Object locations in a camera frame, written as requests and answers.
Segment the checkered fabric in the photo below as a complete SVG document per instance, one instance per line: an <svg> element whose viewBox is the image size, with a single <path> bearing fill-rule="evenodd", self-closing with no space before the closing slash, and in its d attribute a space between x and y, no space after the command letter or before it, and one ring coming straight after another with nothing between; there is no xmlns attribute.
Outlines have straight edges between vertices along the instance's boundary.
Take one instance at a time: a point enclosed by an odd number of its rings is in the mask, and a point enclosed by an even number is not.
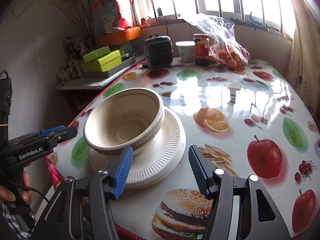
<svg viewBox="0 0 320 240"><path fill-rule="evenodd" d="M31 238L32 231L23 232L20 229L16 218L13 215L10 214L8 206L2 201L0 201L0 211L2 212L3 217L8 222L9 226L16 233L16 235L17 235L17 237L19 239L21 239L21 240L29 240Z"/></svg>

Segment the beige paper bowl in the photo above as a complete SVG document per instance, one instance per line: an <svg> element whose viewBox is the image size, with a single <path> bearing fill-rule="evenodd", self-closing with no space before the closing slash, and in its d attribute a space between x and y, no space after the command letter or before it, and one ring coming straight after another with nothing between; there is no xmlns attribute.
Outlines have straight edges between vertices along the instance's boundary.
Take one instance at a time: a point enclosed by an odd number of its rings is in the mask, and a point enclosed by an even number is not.
<svg viewBox="0 0 320 240"><path fill-rule="evenodd" d="M160 130L164 121L161 97L145 88L127 89L101 102L89 114L84 139L97 152L119 155L126 146L141 152Z"/></svg>

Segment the orange box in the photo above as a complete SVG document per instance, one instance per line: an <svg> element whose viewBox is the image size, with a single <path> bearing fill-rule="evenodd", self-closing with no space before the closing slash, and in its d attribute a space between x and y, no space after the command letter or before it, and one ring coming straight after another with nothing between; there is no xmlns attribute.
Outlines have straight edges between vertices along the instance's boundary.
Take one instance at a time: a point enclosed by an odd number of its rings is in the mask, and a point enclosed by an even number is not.
<svg viewBox="0 0 320 240"><path fill-rule="evenodd" d="M106 34L98 38L98 42L100 47L113 46L126 41L131 41L141 36L142 34L140 27L134 27L123 31Z"/></svg>

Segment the hand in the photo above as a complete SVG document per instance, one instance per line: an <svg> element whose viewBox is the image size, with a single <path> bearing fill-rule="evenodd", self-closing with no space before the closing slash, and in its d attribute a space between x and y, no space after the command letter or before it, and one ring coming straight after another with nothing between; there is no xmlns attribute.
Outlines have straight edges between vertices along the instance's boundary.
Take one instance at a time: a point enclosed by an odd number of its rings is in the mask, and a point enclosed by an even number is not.
<svg viewBox="0 0 320 240"><path fill-rule="evenodd" d="M23 172L23 185L26 187L31 187L30 177L25 172ZM30 190L24 190L22 193L22 199L28 205L31 203L31 196L32 191ZM14 202L16 201L16 196L10 190L0 185L0 199L8 202Z"/></svg>

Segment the hamburger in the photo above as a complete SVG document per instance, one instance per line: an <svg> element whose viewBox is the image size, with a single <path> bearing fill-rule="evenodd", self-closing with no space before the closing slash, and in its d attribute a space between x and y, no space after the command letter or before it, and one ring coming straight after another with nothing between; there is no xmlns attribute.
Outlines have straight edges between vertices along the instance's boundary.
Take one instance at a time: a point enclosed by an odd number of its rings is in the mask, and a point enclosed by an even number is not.
<svg viewBox="0 0 320 240"><path fill-rule="evenodd" d="M191 240L203 234L208 223L212 200L197 190L174 189L157 206L151 226L166 240Z"/></svg>

